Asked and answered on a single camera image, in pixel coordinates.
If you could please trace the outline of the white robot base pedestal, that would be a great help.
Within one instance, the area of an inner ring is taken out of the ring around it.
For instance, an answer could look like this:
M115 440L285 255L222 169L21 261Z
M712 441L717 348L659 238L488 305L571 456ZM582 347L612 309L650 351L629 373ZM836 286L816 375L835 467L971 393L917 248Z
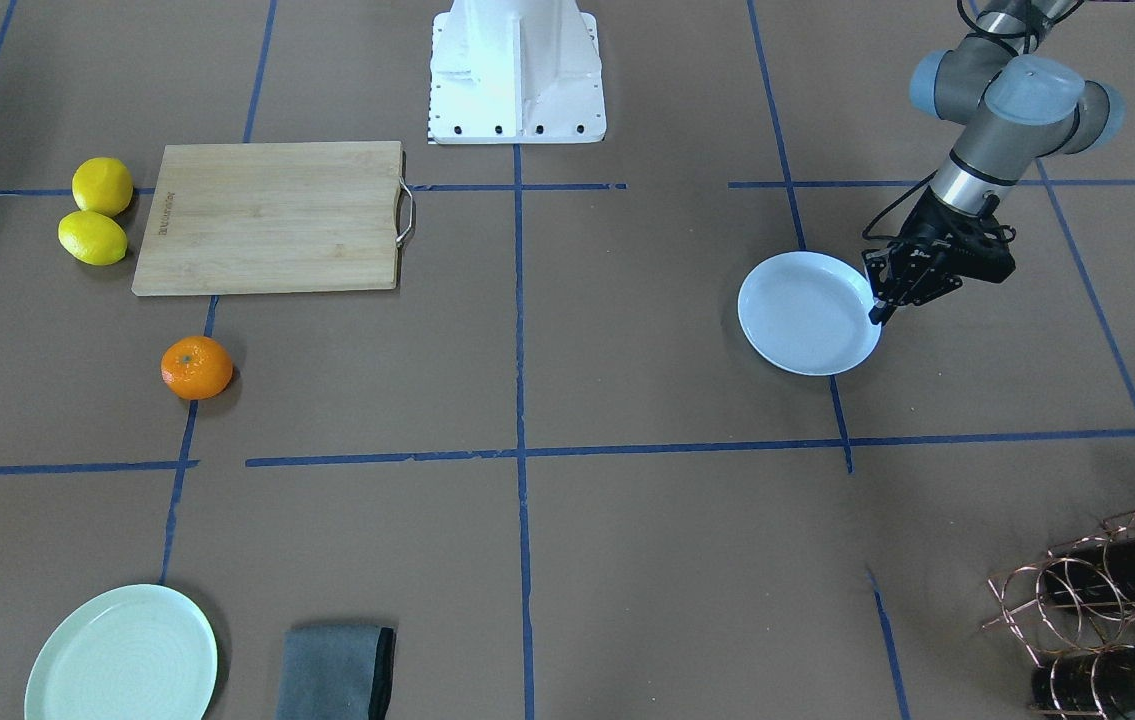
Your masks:
M427 141L598 143L599 28L575 1L454 1L431 23Z

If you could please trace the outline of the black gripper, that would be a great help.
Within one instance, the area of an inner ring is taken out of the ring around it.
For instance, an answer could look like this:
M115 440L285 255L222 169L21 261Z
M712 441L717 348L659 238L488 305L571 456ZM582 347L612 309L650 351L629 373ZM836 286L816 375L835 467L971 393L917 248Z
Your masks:
M993 208L997 199L977 215L961 214L925 190L886 246L861 252L874 299L869 323L884 325L902 301L932 301L964 279L998 284L1009 278L1018 232L998 221Z

